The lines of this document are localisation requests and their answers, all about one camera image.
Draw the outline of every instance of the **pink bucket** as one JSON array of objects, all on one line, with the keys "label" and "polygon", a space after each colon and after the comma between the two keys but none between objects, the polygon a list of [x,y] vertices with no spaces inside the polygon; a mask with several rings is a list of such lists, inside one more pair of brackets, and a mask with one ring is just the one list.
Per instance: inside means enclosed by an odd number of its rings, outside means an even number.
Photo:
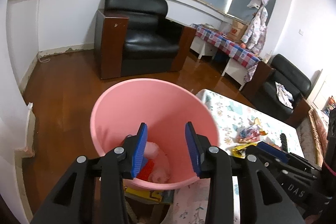
[{"label": "pink bucket", "polygon": [[191,121],[197,134],[218,146],[218,131],[207,107],[189,91],[166,81],[132,79],[106,90],[95,103],[90,119],[91,138],[100,156],[119,146],[140,123],[148,126],[148,141],[156,143],[170,163],[169,183],[140,179],[127,181],[132,188],[171,190],[198,180],[193,171],[184,128]]}]

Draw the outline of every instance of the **wooden armrest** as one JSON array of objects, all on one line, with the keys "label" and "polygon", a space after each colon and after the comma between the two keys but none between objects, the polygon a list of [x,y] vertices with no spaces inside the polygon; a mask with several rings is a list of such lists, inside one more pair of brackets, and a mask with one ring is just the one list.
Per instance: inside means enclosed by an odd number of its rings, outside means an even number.
[{"label": "wooden armrest", "polygon": [[182,33],[179,39],[179,50],[174,58],[172,65],[170,67],[170,71],[180,71],[182,70],[185,59],[188,55],[191,43],[194,40],[196,35],[196,29],[192,27],[184,26],[182,29]]},{"label": "wooden armrest", "polygon": [[251,100],[272,71],[274,71],[274,69],[272,69],[269,65],[259,61],[251,81],[244,85],[244,88],[241,91],[242,95],[244,95],[248,100]]},{"label": "wooden armrest", "polygon": [[122,51],[127,25],[127,16],[97,10],[94,55],[101,79],[121,76]]},{"label": "wooden armrest", "polygon": [[297,128],[302,120],[307,117],[309,110],[311,109],[310,104],[305,98],[302,97],[297,106],[293,109],[292,115],[286,120],[286,124]]}]

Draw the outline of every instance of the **blue gripper pad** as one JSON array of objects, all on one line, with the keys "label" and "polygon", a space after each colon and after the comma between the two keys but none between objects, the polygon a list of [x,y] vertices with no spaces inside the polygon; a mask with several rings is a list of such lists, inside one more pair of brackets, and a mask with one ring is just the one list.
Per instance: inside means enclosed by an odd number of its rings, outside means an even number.
[{"label": "blue gripper pad", "polygon": [[261,150],[264,150],[267,153],[270,153],[277,159],[281,160],[283,163],[288,163],[288,158],[286,157],[286,154],[273,146],[269,145],[268,143],[265,142],[259,142],[257,144],[257,147],[259,147]]},{"label": "blue gripper pad", "polygon": [[138,142],[133,153],[131,170],[131,175],[134,178],[137,177],[142,168],[143,154],[145,152],[147,142],[147,125],[144,122],[141,123],[137,136]]},{"label": "blue gripper pad", "polygon": [[185,140],[187,142],[189,156],[193,165],[194,172],[199,177],[201,173],[201,156],[197,147],[196,140],[198,140],[194,127],[191,122],[185,124]]}]

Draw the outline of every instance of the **candy wrapper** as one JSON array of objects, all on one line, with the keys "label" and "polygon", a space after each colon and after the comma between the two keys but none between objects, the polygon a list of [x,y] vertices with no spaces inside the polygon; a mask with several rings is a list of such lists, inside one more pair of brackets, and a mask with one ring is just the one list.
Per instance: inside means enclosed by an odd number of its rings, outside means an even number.
[{"label": "candy wrapper", "polygon": [[239,143],[254,143],[260,141],[260,135],[265,136],[267,133],[263,131],[260,120],[254,119],[254,122],[248,128],[243,129],[238,136]]},{"label": "candy wrapper", "polygon": [[250,145],[256,146],[257,143],[248,143],[248,144],[238,145],[235,148],[231,149],[231,153],[234,157],[245,158],[246,148]]}]

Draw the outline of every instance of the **wooden floor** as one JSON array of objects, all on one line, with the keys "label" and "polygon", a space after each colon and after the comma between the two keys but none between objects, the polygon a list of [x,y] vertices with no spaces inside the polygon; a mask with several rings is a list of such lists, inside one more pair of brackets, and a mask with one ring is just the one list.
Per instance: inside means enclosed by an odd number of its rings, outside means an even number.
[{"label": "wooden floor", "polygon": [[148,77],[175,83],[196,94],[213,90],[246,105],[232,79],[221,77],[211,60],[197,60],[192,53],[181,72],[157,73],[111,80],[97,76],[93,51],[52,56],[38,63],[24,93],[37,118],[35,157],[23,162],[26,193],[33,213],[79,155],[97,157],[89,129],[91,110],[98,97],[123,80]]}]

